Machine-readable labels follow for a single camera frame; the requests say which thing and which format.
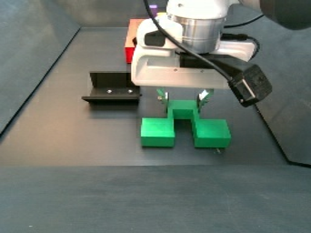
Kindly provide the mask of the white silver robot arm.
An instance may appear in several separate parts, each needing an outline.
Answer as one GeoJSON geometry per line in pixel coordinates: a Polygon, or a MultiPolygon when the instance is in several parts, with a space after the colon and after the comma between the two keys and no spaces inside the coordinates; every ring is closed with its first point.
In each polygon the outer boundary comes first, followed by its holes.
{"type": "Polygon", "coordinates": [[[167,13],[143,20],[131,62],[138,86],[230,88],[242,106],[273,92],[250,62],[259,46],[223,33],[229,9],[245,5],[283,27],[311,27],[311,0],[168,0],[167,13]]]}

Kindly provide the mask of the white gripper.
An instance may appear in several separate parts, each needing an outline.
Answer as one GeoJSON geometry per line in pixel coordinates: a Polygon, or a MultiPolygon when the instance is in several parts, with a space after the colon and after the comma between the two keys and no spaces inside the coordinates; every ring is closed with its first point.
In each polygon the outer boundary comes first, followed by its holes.
{"type": "MultiPolygon", "coordinates": [[[[174,39],[198,54],[230,55],[249,62],[255,53],[254,42],[222,39],[225,18],[187,19],[174,15],[155,18],[174,39]]],[[[151,19],[142,21],[136,33],[138,45],[131,61],[131,80],[136,86],[205,87],[226,89],[223,75],[214,68],[190,68],[182,65],[182,49],[164,37],[151,19]]],[[[170,93],[159,88],[158,101],[164,109],[170,105],[170,93]]],[[[197,97],[202,108],[214,95],[205,89],[197,97]]]]}

